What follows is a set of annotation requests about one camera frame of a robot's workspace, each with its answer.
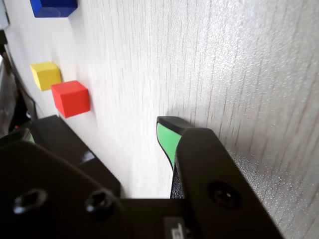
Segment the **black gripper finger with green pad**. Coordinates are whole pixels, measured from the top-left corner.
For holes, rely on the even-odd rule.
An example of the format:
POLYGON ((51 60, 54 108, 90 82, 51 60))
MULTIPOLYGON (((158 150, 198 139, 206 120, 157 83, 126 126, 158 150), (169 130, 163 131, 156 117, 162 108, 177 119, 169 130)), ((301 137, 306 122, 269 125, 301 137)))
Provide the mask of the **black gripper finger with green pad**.
POLYGON ((157 118, 157 139, 178 174, 203 239, 282 234, 216 134, 179 117, 157 118))

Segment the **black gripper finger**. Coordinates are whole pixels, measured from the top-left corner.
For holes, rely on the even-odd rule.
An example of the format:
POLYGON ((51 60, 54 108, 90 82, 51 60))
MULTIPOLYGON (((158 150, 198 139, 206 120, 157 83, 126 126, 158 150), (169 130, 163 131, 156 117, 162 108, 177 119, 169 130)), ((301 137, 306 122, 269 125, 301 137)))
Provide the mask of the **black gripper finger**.
POLYGON ((0 140, 1 238, 132 238, 110 190, 27 135, 19 130, 0 140))

